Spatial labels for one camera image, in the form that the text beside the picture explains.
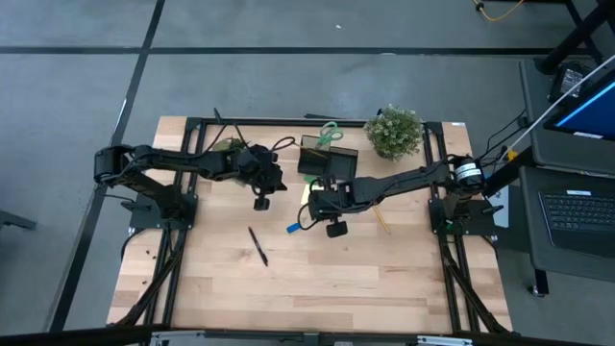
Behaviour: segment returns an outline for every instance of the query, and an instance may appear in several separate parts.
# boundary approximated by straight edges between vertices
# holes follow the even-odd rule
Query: green scissors handle
[[[318,144],[316,144],[316,149],[320,148],[325,144],[329,144],[334,140],[339,140],[344,137],[344,133],[337,128],[337,123],[334,121],[330,121],[327,124],[323,125],[322,129],[320,129],[320,138],[318,138]]]

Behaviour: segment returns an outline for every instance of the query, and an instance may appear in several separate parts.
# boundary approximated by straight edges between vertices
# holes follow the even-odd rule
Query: wooden tabletop
[[[154,146],[179,150],[185,117],[160,119]],[[462,123],[444,123],[447,151],[470,153]],[[376,155],[360,128],[345,128],[336,146],[357,149],[357,176],[385,177],[426,165],[422,151],[399,162]],[[206,147],[219,131],[208,126]],[[317,127],[241,126],[250,143],[271,147],[284,136],[318,136]],[[235,136],[228,127],[221,137]],[[188,233],[173,314],[173,327],[255,331],[365,333],[451,332],[436,237],[431,233],[428,189],[387,198],[379,205],[391,235],[372,210],[345,214],[349,232],[328,238],[326,223],[291,235],[306,183],[297,172],[299,150],[279,152],[288,191],[270,195],[270,209],[253,210],[248,187],[199,178],[199,205]],[[173,172],[148,175],[172,184]],[[265,267],[248,233],[252,227],[269,259]],[[160,230],[136,236],[126,249],[109,322],[121,318],[151,281]],[[465,237],[473,286],[491,312],[510,328],[500,273],[492,248]],[[155,321],[161,321],[163,287]],[[457,288],[462,325],[463,295]]]

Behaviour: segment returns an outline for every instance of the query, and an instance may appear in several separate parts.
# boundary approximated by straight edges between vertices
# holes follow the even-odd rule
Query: green plant
[[[385,159],[399,160],[419,152],[422,125],[415,111],[388,105],[363,127],[374,150]]]

